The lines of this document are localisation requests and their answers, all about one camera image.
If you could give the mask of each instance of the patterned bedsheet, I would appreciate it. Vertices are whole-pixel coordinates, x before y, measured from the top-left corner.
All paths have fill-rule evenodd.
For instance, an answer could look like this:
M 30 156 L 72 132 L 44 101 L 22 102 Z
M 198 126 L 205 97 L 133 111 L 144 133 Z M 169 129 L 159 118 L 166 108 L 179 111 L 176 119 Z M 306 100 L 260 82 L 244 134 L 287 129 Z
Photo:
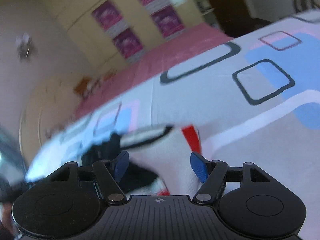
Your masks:
M 284 19 L 186 60 L 84 116 L 42 147 L 27 179 L 77 160 L 112 130 L 193 124 L 204 157 L 230 166 L 254 162 L 298 195 L 307 208 L 299 235 L 316 240 L 319 64 L 320 11 Z M 143 153 L 130 158 L 152 169 Z M 175 179 L 165 163 L 162 172 Z

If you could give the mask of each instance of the metal screw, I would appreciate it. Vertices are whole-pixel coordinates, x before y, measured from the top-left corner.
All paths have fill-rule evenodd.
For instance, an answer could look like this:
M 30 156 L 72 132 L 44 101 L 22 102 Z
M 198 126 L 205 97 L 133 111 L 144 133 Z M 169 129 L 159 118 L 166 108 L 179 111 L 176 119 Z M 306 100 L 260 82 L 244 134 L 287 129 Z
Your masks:
M 196 196 L 196 199 L 201 202 L 205 202 L 205 201 L 209 201 L 211 199 L 211 196 L 209 194 L 198 194 Z
M 113 202 L 118 202 L 124 199 L 124 196 L 118 193 L 111 194 L 108 196 L 108 199 L 113 201 Z

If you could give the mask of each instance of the black square pattern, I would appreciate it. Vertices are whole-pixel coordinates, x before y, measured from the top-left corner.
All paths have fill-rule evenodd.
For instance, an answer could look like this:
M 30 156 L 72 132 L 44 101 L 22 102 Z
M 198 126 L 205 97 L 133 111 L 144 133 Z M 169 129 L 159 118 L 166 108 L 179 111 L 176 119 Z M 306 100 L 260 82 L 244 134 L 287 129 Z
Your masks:
M 290 44 L 289 46 L 284 47 L 284 48 L 277 48 L 277 47 L 273 46 L 271 43 L 268 43 L 268 42 L 266 42 L 266 41 L 264 40 L 264 38 L 269 37 L 269 36 L 272 36 L 273 34 L 276 34 L 276 33 L 284 33 L 284 34 L 288 35 L 289 37 L 292 37 L 292 38 L 296 39 L 297 41 L 296 41 L 295 43 L 293 43 L 293 44 Z M 286 50 L 286 49 L 293 48 L 293 47 L 295 47 L 295 46 L 297 46 L 297 45 L 299 45 L 299 44 L 302 43 L 302 40 L 300 40 L 300 39 L 292 36 L 292 35 L 289 34 L 289 33 L 283 32 L 283 31 L 277 31 L 277 32 L 274 32 L 274 33 L 270 33 L 270 34 L 268 34 L 268 35 L 266 35 L 266 36 L 263 36 L 263 37 L 259 38 L 258 40 L 259 40 L 259 41 L 262 41 L 264 44 L 267 44 L 268 46 L 270 46 L 271 48 L 273 48 L 273 49 L 275 49 L 275 50 L 277 50 L 277 51 L 284 51 L 284 50 Z
M 277 68 L 283 75 L 285 75 L 285 76 L 287 77 L 287 79 L 289 80 L 289 83 L 286 84 L 285 86 L 279 88 L 277 91 L 275 91 L 275 92 L 273 92 L 273 93 L 271 93 L 271 94 L 269 94 L 269 95 L 267 95 L 267 96 L 265 96 L 265 97 L 263 97 L 263 98 L 253 99 L 253 98 L 250 97 L 250 95 L 248 94 L 248 92 L 245 90 L 244 86 L 243 86 L 243 85 L 241 84 L 241 82 L 239 81 L 237 75 L 238 75 L 239 73 L 241 73 L 242 71 L 245 71 L 245 70 L 247 70 L 247 69 L 249 69 L 249 68 L 252 68 L 252 67 L 254 67 L 254 66 L 256 66 L 256 65 L 258 65 L 258 64 L 260 64 L 260 63 L 262 63 L 262 62 L 271 63 L 275 68 Z M 260 60 L 260 61 L 254 63 L 254 64 L 252 64 L 252 65 L 250 65 L 250 66 L 248 66 L 248 67 L 245 67 L 245 68 L 243 68 L 243 69 L 240 69 L 240 70 L 238 70 L 238 71 L 236 71 L 236 72 L 234 72 L 234 73 L 232 74 L 232 78 L 233 78 L 233 80 L 236 82 L 237 86 L 240 88 L 240 90 L 241 90 L 242 94 L 244 95 L 245 99 L 248 101 L 248 103 L 249 103 L 250 105 L 253 105 L 253 106 L 259 105 L 259 104 L 261 104 L 261 103 L 263 103 L 263 102 L 265 102 L 265 101 L 267 101 L 267 100 L 269 100 L 269 99 L 271 99 L 271 98 L 273 98 L 273 97 L 281 94 L 283 91 L 285 91 L 285 90 L 287 90 L 288 88 L 293 87 L 293 86 L 295 85 L 295 82 L 294 82 L 293 78 L 292 78 L 288 73 L 286 73 L 282 68 L 280 68 L 275 62 L 273 62 L 273 61 L 270 60 L 270 59 L 263 59 L 263 60 Z

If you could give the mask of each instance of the pink bedspread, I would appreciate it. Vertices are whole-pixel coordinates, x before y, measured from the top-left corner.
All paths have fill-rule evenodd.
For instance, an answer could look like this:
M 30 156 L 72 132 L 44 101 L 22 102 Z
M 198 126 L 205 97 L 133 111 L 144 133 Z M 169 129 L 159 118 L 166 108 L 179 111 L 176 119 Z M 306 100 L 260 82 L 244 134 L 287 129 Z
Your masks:
M 205 23 L 189 29 L 146 53 L 136 64 L 106 80 L 94 95 L 79 104 L 75 111 L 76 118 L 81 118 L 145 80 L 232 39 Z

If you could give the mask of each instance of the shelf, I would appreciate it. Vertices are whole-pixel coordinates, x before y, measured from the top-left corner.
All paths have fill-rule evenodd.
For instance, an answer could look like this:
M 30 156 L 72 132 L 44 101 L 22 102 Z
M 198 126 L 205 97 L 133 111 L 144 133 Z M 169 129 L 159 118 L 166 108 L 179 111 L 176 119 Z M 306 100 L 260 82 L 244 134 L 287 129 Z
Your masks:
M 209 10 L 206 10 L 205 12 L 203 12 L 201 15 L 204 16 L 204 15 L 207 15 L 208 13 L 211 13 L 214 11 L 214 8 L 211 8 Z

